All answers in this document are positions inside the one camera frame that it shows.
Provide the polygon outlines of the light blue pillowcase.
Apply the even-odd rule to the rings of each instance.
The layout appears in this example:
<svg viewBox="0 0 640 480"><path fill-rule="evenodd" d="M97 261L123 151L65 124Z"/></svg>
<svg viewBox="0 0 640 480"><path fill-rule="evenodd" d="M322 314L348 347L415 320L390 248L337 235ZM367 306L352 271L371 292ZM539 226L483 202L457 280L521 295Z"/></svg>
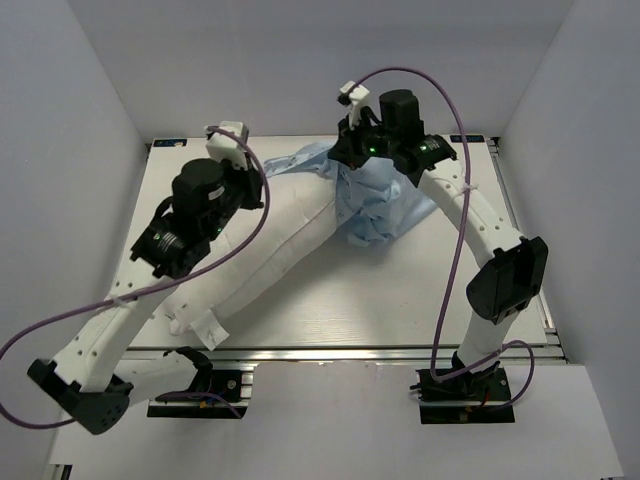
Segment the light blue pillowcase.
<svg viewBox="0 0 640 480"><path fill-rule="evenodd" d="M269 177L305 172L333 180L338 228L349 243L368 247L397 239L437 209L390 160L372 157L351 170L328 157L332 146L329 140L308 144L266 160L264 169Z"/></svg>

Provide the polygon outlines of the white pillow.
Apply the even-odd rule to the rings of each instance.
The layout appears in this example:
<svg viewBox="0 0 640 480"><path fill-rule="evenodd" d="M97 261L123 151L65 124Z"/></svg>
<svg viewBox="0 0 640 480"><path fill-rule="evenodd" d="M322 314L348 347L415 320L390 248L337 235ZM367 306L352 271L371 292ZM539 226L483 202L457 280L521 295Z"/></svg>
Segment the white pillow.
<svg viewBox="0 0 640 480"><path fill-rule="evenodd" d="M213 350L229 337L221 322L256 300L338 226L336 181L313 172L268 179L266 223L241 252L181 284L161 305L173 337L193 333Z"/></svg>

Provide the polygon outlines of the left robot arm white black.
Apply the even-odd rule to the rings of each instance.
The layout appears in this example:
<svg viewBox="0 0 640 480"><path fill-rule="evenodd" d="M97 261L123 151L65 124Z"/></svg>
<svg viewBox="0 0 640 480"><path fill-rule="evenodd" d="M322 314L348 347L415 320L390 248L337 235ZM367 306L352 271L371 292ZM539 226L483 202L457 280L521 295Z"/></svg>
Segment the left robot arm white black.
<svg viewBox="0 0 640 480"><path fill-rule="evenodd" d="M134 242L110 295L86 307L91 318L52 358L34 360L28 377L93 435L108 431L137 403L205 396L212 367L191 347L170 350L143 367L127 369L121 359L177 287L204 273L201 262L236 212L268 207L266 176L257 161L238 166L224 156L185 163Z"/></svg>

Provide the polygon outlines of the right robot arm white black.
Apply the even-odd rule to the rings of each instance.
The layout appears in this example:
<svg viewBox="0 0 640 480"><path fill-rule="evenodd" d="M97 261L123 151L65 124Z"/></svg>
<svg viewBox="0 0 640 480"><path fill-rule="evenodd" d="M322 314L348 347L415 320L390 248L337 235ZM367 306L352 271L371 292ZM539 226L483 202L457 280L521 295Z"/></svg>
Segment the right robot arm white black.
<svg viewBox="0 0 640 480"><path fill-rule="evenodd" d="M527 238L510 226L472 187L469 168L449 142L425 133L411 91L382 94L379 115L371 110L369 95L352 82L342 87L338 101L348 113L338 124L338 140L328 156L351 169L372 157L391 160L462 235L479 270L466 287L472 316L452 359L451 384L459 396L475 398L486 389L486 371L497 365L514 320L540 291L548 247L541 238Z"/></svg>

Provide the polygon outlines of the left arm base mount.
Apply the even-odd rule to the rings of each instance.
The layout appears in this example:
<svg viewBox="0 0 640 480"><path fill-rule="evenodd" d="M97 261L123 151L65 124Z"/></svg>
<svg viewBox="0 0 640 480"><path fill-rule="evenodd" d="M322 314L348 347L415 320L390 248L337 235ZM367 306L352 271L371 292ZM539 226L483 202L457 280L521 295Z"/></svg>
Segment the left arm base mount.
<svg viewBox="0 0 640 480"><path fill-rule="evenodd" d="M216 369L211 360L192 347L173 350L188 359L196 374L189 387L179 395L164 394L149 402L148 418L232 419L244 417L241 370Z"/></svg>

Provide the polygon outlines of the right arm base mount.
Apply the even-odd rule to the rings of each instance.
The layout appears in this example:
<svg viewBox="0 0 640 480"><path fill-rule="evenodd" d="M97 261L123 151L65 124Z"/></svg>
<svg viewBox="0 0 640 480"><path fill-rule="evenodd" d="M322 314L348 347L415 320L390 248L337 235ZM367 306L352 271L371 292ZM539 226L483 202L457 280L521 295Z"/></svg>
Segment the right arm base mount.
<svg viewBox="0 0 640 480"><path fill-rule="evenodd" d="M465 373L437 382L428 369L417 370L417 382L409 392L418 400L423 425L512 424L515 414L504 368Z"/></svg>

